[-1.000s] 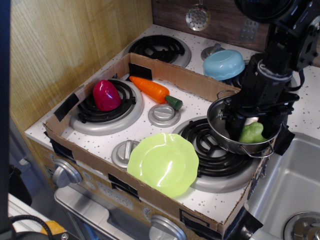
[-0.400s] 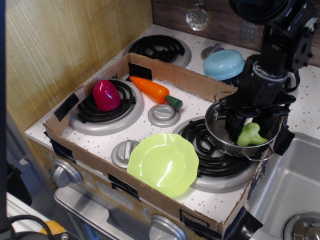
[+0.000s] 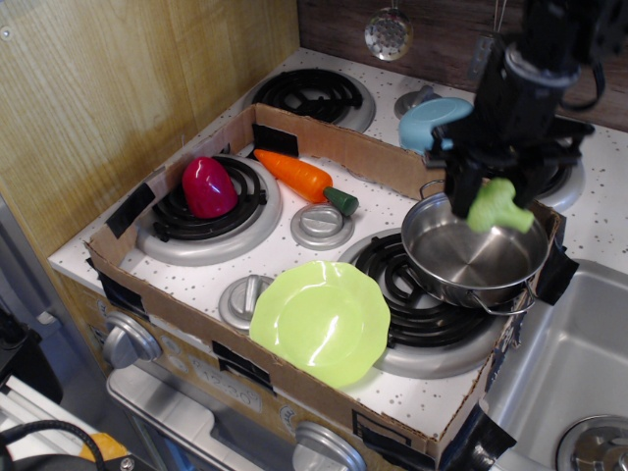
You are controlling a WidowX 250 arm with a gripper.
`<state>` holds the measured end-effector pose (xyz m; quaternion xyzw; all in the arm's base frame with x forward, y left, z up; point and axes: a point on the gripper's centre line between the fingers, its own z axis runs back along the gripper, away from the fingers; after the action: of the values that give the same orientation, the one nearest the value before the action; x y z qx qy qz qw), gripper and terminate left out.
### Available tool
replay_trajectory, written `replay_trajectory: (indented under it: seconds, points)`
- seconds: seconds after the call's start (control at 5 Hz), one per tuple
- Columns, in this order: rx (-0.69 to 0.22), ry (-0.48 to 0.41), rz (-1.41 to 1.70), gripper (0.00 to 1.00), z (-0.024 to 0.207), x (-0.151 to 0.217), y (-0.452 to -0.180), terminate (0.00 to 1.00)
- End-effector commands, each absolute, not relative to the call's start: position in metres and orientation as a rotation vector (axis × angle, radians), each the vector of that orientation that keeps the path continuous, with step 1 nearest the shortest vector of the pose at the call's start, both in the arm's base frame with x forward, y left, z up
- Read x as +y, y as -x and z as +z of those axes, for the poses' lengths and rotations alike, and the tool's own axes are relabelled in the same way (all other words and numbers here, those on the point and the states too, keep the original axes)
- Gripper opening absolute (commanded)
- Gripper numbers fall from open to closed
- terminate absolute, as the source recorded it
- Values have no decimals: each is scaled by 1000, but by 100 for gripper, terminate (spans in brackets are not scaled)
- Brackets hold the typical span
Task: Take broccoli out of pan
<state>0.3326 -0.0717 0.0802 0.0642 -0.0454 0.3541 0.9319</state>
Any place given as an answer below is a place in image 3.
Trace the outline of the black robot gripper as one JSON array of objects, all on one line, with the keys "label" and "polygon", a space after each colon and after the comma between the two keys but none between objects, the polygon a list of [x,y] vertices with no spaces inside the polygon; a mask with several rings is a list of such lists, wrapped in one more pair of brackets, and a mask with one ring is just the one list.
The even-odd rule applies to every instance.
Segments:
[{"label": "black robot gripper", "polygon": [[455,216],[467,218],[487,170],[516,168],[509,172],[513,201],[527,209],[549,184],[554,165],[573,163],[582,141],[593,134],[592,125],[556,115],[580,66],[561,51],[558,68],[550,69],[540,62],[544,52],[525,51],[516,41],[495,42],[473,111],[433,128],[424,161],[445,169],[445,195]]}]

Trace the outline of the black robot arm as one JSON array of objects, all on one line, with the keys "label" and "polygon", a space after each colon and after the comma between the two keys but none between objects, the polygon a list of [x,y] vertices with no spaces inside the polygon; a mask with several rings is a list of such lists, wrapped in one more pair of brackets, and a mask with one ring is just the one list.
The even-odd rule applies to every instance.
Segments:
[{"label": "black robot arm", "polygon": [[573,166],[594,128],[559,118],[584,113],[605,92],[604,60],[627,38],[624,1],[528,1],[522,27],[494,37],[472,112],[432,131],[431,166],[445,168],[445,194],[465,218],[484,179],[501,177],[527,208],[559,167]]}]

